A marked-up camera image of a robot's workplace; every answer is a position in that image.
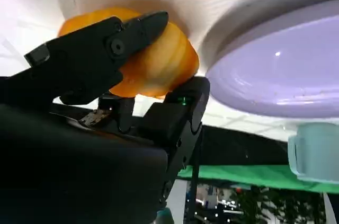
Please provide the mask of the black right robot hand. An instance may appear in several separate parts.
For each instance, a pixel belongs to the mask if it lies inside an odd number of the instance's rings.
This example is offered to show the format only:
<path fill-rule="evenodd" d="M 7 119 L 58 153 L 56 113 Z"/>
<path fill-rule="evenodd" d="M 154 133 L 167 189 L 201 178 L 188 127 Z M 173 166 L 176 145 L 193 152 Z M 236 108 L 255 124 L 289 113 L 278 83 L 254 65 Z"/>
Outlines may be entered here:
<path fill-rule="evenodd" d="M 110 17 L 25 55 L 1 79 L 1 223 L 151 223 L 199 146 L 210 83 L 192 77 L 135 128 L 109 94 L 168 13 Z"/>

